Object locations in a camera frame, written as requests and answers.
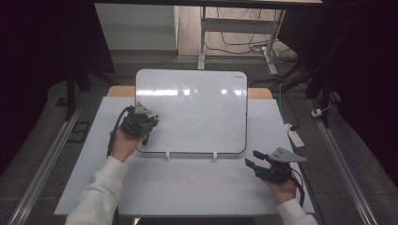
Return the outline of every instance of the wooden board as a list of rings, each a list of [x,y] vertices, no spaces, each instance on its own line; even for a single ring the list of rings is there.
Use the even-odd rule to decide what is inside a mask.
[[[112,86],[107,97],[135,97],[135,86]],[[249,88],[248,99],[272,99],[267,88]]]

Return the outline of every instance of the white cuff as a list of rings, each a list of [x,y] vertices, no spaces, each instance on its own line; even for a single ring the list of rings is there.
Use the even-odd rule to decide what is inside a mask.
[[[99,173],[112,179],[118,184],[123,183],[123,179],[129,170],[129,166],[123,162],[115,159],[114,157],[108,157],[105,164],[99,170]]]
[[[283,223],[289,223],[291,221],[304,218],[307,214],[302,210],[297,199],[292,199],[284,202],[277,207],[279,214],[283,220]]]

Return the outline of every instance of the black cable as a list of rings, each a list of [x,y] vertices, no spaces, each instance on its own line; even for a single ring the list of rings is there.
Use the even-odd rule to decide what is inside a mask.
[[[271,56],[271,57],[272,57],[276,62],[278,62],[279,64],[295,63],[295,62],[298,61],[298,59],[296,59],[296,58],[288,60],[288,59],[286,59],[286,58],[278,57],[278,56],[275,54],[275,51],[274,51],[274,50],[272,50],[271,52],[272,52],[272,54],[273,54],[273,57],[272,57],[272,56]]]
[[[282,53],[285,53],[287,51],[293,51],[293,50],[288,48],[288,49],[285,49],[285,50],[279,52],[279,58],[281,58],[281,59],[290,59],[290,60],[298,60],[297,57],[282,57]]]
[[[305,199],[305,192],[304,192],[304,188],[302,187],[302,185],[299,183],[299,181],[293,177],[290,176],[289,179],[291,181],[293,181],[293,183],[295,183],[295,185],[298,187],[298,191],[299,191],[299,205],[302,207],[302,205],[304,204],[304,199]]]
[[[260,53],[260,52],[263,52],[263,50],[261,49],[262,47],[267,47],[267,45],[265,45],[265,44],[252,45],[250,47],[250,50],[254,53]]]
[[[108,152],[107,152],[107,155],[106,155],[107,157],[110,156],[111,153],[112,153],[112,147],[114,146],[115,135],[116,135],[116,131],[117,131],[118,127],[119,127],[120,120],[121,120],[123,114],[124,114],[126,111],[130,110],[130,109],[131,109],[131,107],[126,107],[126,108],[122,111],[122,113],[119,115],[119,117],[117,118],[117,121],[116,121],[116,124],[115,124],[115,127],[114,127],[114,131],[112,132],[112,134],[111,134],[111,139],[109,140]]]
[[[294,171],[294,172],[299,176],[299,179],[300,179],[300,181],[301,181],[301,185],[304,186],[304,181],[303,181],[303,179],[302,179],[301,174],[300,174],[298,171],[296,171],[295,169],[292,169],[292,171]]]
[[[224,53],[231,53],[231,54],[246,54],[246,53],[252,53],[252,52],[253,52],[253,51],[247,51],[247,52],[229,52],[229,51],[227,51],[227,50],[222,50],[222,49],[213,49],[213,48],[208,47],[208,46],[206,45],[206,43],[205,43],[205,46],[206,46],[206,48],[208,48],[208,49],[210,49],[210,50],[220,51],[220,52],[224,52]]]
[[[262,10],[263,10],[263,9],[260,9],[260,13],[258,14],[257,20],[260,20],[260,16],[261,16]],[[249,9],[246,8],[244,11],[245,11],[245,14],[244,14],[243,16],[246,16],[246,15],[247,15],[247,12],[249,11]],[[217,7],[217,18],[220,18],[220,13],[219,13],[219,12],[222,14],[222,17],[225,18],[225,16],[224,16],[222,10],[221,10],[219,7]],[[223,43],[226,44],[226,45],[249,45],[249,48],[250,48],[250,45],[251,45],[251,44],[260,44],[260,43],[264,43],[264,42],[268,42],[268,41],[269,41],[269,40],[262,40],[262,41],[255,41],[255,42],[253,42],[253,38],[254,38],[254,35],[255,35],[255,34],[253,34],[253,35],[252,35],[252,39],[251,39],[250,42],[248,42],[248,43],[228,43],[228,42],[226,42],[225,39],[224,39],[223,32],[220,32],[220,33],[222,34],[222,41],[223,41]]]
[[[276,81],[273,85],[271,85],[270,87],[269,87],[269,90],[271,91],[271,92],[273,92],[273,89],[275,88],[275,87],[277,87],[281,82],[290,82],[290,81],[288,81],[286,78],[288,78],[290,75],[292,75],[293,74],[293,72],[294,71],[296,71],[298,68],[300,68],[301,67],[301,64],[298,62],[298,63],[296,63],[294,66],[292,66],[287,72],[285,72],[284,73],[284,75],[282,75],[281,77],[278,77],[277,78],[277,80],[278,81]]]
[[[119,206],[117,206],[114,213],[114,219],[112,219],[112,225],[119,225],[119,224],[120,224]]]
[[[275,82],[275,83],[269,88],[269,90],[270,90],[271,92],[273,92],[272,89],[273,89],[273,86],[274,86],[276,83],[281,83],[281,82],[283,82],[283,81],[287,81],[287,82],[288,82],[288,80],[286,80],[285,78],[287,78],[288,76],[290,76],[290,75],[291,75],[297,68],[299,68],[299,67],[300,67],[299,64],[296,64],[296,65],[294,65],[293,67],[291,67],[289,71],[287,71],[283,76],[281,76],[281,78],[280,78],[277,82]],[[300,126],[300,121],[299,121],[299,118],[298,118],[298,116],[297,116],[297,114],[296,114],[296,111],[294,110],[294,108],[293,108],[293,106],[292,106],[292,104],[291,104],[289,98],[287,97],[286,93],[283,93],[283,94],[284,94],[284,97],[285,97],[286,100],[287,100],[287,103],[288,103],[288,105],[289,105],[290,110],[293,112],[293,115],[295,116],[296,124],[293,125],[293,123],[290,123],[292,126],[289,127],[289,128],[291,128],[291,130],[293,131],[293,130],[295,130],[296,128],[299,128],[299,126]]]

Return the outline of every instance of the metal frame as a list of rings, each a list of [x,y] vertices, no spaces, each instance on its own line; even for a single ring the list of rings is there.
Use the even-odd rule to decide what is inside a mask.
[[[348,10],[360,5],[361,0],[350,3],[304,3],[278,2],[259,0],[96,0],[95,3],[161,5],[161,6],[191,6],[191,7],[221,7],[221,8],[267,8],[290,10]]]
[[[68,135],[72,131],[77,118],[82,112],[82,108],[85,104],[86,99],[87,94],[81,94],[81,97],[78,98],[78,106],[76,108],[76,111],[68,121],[64,122],[64,124],[58,131],[58,135],[56,136],[49,151],[47,152],[40,166],[38,167],[35,176],[27,187],[23,197],[18,203],[18,206],[15,208],[14,213],[12,214],[11,219],[8,222],[8,225],[24,224],[26,222],[30,212],[33,209],[33,206],[36,203],[36,200],[38,199],[38,195],[43,189],[47,178],[50,175],[50,172],[53,170],[53,166],[58,159],[58,156],[61,153],[65,142],[67,141]]]
[[[205,69],[205,36],[206,32],[230,32],[230,33],[250,33],[250,34],[268,34],[271,35],[267,47],[263,54],[266,58],[268,70],[271,75],[278,75],[275,65],[270,55],[275,38],[281,26],[284,10],[277,11],[275,21],[254,21],[239,19],[219,19],[206,18],[206,7],[201,10],[201,36],[198,56],[198,69]]]
[[[311,100],[308,100],[308,103],[311,108],[314,109],[315,104],[312,103]],[[355,179],[354,174],[351,172],[348,163],[345,161],[342,150],[340,149],[337,142],[334,140],[333,134],[328,128],[325,127],[325,124],[322,123],[321,120],[318,119],[316,123],[319,127],[319,130],[321,131],[321,134],[326,142],[328,149],[330,150],[330,154],[333,157],[334,162],[336,163],[336,167],[343,178],[345,186],[347,187],[348,192],[351,194],[354,204],[357,207],[358,212],[360,213],[363,224],[379,224],[375,217],[375,213],[373,212],[370,204],[363,194],[362,189],[360,188],[360,185]]]

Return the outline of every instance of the gray floor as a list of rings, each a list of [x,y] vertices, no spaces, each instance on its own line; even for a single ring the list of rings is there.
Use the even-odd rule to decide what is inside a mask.
[[[141,68],[196,69],[197,60],[195,57],[129,55],[121,52],[115,52],[113,58],[116,75],[112,78],[126,85],[134,84],[134,76]],[[278,69],[283,73],[291,66],[279,65]],[[264,59],[262,58],[208,58],[207,69],[243,71],[247,74],[249,83],[269,78],[265,75]],[[101,98],[106,95],[110,87],[94,76],[90,76],[90,79],[94,86],[88,93],[87,104],[84,105],[82,114],[78,118],[78,122],[89,124],[93,122]],[[256,87],[269,87],[273,82],[259,83]],[[305,85],[306,83],[292,89],[286,95],[282,95],[281,100],[284,119],[289,123],[296,124],[294,110],[300,122],[298,134],[305,146],[295,149],[295,151],[309,159],[308,163],[302,164],[301,169],[304,171],[305,180],[311,190],[311,198],[316,208],[314,216],[319,224],[362,224],[357,208],[330,156],[318,126],[310,116],[311,109],[308,100],[303,95]],[[63,123],[66,108],[54,105],[59,98],[65,95],[64,83],[53,86],[49,92],[46,108],[34,130],[17,157],[0,177],[0,224],[6,224],[9,221],[13,210],[54,140],[57,130]],[[274,93],[273,96],[275,99],[279,98],[278,93]],[[380,224],[398,224],[398,190],[396,186],[383,172],[366,144],[337,113],[337,101],[332,101],[332,103],[329,110],[330,130],[344,150],[344,156],[375,211],[378,221]],[[76,142],[83,138],[80,135],[69,135],[69,140],[75,142],[67,142],[64,146],[26,224],[63,224],[65,222],[63,217],[56,217],[53,212],[83,147],[82,142]],[[254,221],[255,224],[282,224],[277,215],[256,217]],[[131,224],[131,221],[128,218],[123,218],[122,224]]]

